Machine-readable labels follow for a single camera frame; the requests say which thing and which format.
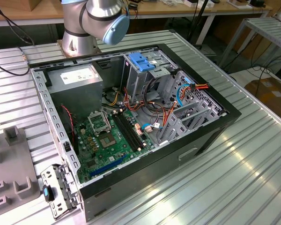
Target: yellow cable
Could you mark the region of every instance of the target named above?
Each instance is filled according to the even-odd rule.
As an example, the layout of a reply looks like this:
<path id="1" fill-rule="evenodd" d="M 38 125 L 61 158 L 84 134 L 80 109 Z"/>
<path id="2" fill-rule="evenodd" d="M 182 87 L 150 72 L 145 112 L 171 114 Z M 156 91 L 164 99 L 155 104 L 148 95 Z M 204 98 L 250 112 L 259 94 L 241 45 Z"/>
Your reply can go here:
<path id="1" fill-rule="evenodd" d="M 117 103 L 117 100 L 118 100 L 118 91 L 117 91 L 117 93 L 116 93 L 116 96 L 115 96 L 115 98 L 114 98 L 114 101 L 113 101 L 112 103 L 110 103 L 109 105 L 110 105 L 110 106 L 115 105 L 115 104 Z"/>

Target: open computer tower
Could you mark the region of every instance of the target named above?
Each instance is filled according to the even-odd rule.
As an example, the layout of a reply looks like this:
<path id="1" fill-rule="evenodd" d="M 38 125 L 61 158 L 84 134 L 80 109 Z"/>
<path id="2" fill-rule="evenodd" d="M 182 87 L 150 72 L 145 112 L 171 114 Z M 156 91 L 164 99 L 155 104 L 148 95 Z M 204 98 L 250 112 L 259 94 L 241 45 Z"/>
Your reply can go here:
<path id="1" fill-rule="evenodd" d="M 100 215 L 204 152 L 241 113 L 166 45 L 31 65 L 62 165 L 41 173 L 55 219 Z"/>

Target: blue pcie slot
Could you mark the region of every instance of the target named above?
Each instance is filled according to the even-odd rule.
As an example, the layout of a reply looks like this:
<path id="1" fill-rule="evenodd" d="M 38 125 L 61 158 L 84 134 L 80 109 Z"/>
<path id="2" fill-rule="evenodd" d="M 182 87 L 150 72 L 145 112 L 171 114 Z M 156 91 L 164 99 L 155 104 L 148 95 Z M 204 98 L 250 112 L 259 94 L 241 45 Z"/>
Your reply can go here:
<path id="1" fill-rule="evenodd" d="M 115 167 L 115 166 L 121 164 L 121 163 L 123 162 L 123 159 L 124 159 L 126 156 L 127 156 L 127 155 L 125 155 L 125 156 L 123 156 L 123 157 L 117 159 L 116 161 L 114 161 L 114 162 L 112 162 L 112 163 L 109 163 L 108 165 L 105 165 L 105 166 L 101 167 L 100 169 L 97 169 L 97 170 L 95 170 L 95 171 L 93 171 L 93 172 L 90 172 L 90 173 L 89 173 L 90 177 L 95 176 L 95 175 L 98 175 L 98 174 L 100 174 L 100 173 L 102 173 L 102 172 L 104 172 L 104 171 L 106 171 L 106 170 L 108 170 L 108 169 L 111 169 L 111 168 L 113 168 L 113 167 Z"/>

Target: slotted aluminum surface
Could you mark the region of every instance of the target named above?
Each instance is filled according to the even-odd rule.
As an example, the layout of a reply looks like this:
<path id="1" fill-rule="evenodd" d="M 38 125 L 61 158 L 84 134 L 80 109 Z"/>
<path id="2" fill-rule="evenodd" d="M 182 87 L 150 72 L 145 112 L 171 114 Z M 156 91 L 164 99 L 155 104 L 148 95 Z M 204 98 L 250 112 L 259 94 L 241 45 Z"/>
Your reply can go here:
<path id="1" fill-rule="evenodd" d="M 272 17 L 253 18 L 246 19 L 245 24 L 281 48 L 281 21 Z"/>
<path id="2" fill-rule="evenodd" d="M 281 224 L 281 120 L 237 87 L 227 75 L 169 31 L 126 35 L 103 52 L 166 43 L 213 85 L 242 116 L 191 162 L 90 221 L 91 224 Z M 57 44 L 25 47 L 31 63 L 62 59 Z M 0 50 L 0 64 L 26 70 L 17 49 Z M 31 75 L 0 71 L 0 131 L 25 128 L 40 187 L 40 173 L 60 158 L 54 148 Z M 52 224 L 43 195 L 0 216 L 0 224 Z M 80 209 L 56 224 L 84 224 Z"/>

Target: computer chassis frame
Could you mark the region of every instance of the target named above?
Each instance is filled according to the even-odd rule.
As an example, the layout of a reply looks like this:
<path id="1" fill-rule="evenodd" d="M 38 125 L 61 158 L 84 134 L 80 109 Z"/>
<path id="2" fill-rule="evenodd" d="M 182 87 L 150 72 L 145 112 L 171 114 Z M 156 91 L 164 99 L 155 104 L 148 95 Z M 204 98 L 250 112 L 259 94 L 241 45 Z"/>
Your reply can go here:
<path id="1" fill-rule="evenodd" d="M 165 44 L 129 48 L 91 56 L 75 57 L 30 65 L 37 94 L 49 124 L 54 143 L 63 163 L 68 165 L 73 176 L 75 176 L 77 167 L 79 167 L 80 163 L 73 147 L 69 144 L 69 138 L 61 124 L 50 94 L 46 90 L 45 83 L 47 80 L 45 73 L 50 70 L 64 68 L 74 64 L 79 65 L 80 63 L 92 62 L 106 59 L 108 57 L 117 57 L 118 53 L 128 54 L 133 51 L 144 52 L 152 48 L 162 50 L 163 53 L 165 53 L 196 83 L 207 83 Z M 151 152 L 145 157 L 141 157 L 125 167 L 112 171 L 109 175 L 104 176 L 87 186 L 77 185 L 86 221 L 103 213 L 115 204 L 140 191 L 162 176 L 204 152 L 220 136 L 220 134 L 228 126 L 233 124 L 241 115 L 241 113 L 212 86 L 209 87 L 206 92 L 224 109 L 226 113 L 225 116 L 200 127 L 177 141 L 170 141 L 167 144 L 162 145 L 158 150 Z"/>

